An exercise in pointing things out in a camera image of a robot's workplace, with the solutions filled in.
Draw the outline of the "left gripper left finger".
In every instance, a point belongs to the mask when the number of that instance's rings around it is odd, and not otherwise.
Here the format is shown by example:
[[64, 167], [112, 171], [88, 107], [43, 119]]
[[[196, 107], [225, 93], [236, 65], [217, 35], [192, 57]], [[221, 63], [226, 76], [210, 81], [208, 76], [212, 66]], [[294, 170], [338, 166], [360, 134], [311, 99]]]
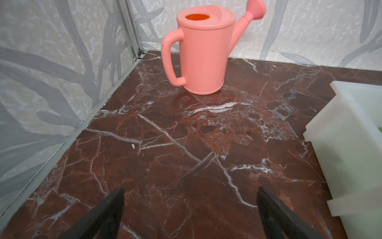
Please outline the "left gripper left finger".
[[123, 209], [124, 189], [117, 188], [58, 238], [116, 239]]

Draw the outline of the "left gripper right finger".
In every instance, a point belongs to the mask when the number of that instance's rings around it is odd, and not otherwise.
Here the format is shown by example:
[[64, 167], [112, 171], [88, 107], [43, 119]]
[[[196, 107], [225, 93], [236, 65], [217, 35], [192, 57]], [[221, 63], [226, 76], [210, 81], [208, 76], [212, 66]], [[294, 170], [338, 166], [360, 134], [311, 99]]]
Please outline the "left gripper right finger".
[[264, 187], [257, 193], [257, 205], [263, 230], [268, 239], [323, 239], [279, 198]]

